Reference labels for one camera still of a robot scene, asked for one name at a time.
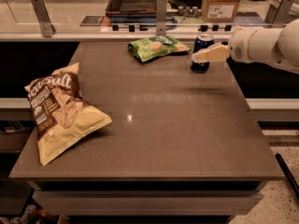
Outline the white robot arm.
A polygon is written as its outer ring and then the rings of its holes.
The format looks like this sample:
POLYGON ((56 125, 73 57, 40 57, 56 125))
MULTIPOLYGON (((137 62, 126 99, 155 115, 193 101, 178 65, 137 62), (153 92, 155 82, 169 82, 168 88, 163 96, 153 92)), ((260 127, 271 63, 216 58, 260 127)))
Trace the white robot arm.
POLYGON ((220 63, 231 57, 239 63, 264 63, 299 74, 299 20, 284 28, 235 26, 228 44, 216 43, 192 55, 195 63, 220 63))

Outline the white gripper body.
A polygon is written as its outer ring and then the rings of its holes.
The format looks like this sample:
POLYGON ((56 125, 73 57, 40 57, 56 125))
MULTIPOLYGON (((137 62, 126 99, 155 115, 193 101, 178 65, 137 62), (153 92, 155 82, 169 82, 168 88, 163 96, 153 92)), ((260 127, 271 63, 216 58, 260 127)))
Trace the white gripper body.
POLYGON ((228 39, 228 48, 232 59, 240 63, 250 63, 249 41, 258 27, 235 26, 234 33, 228 39))

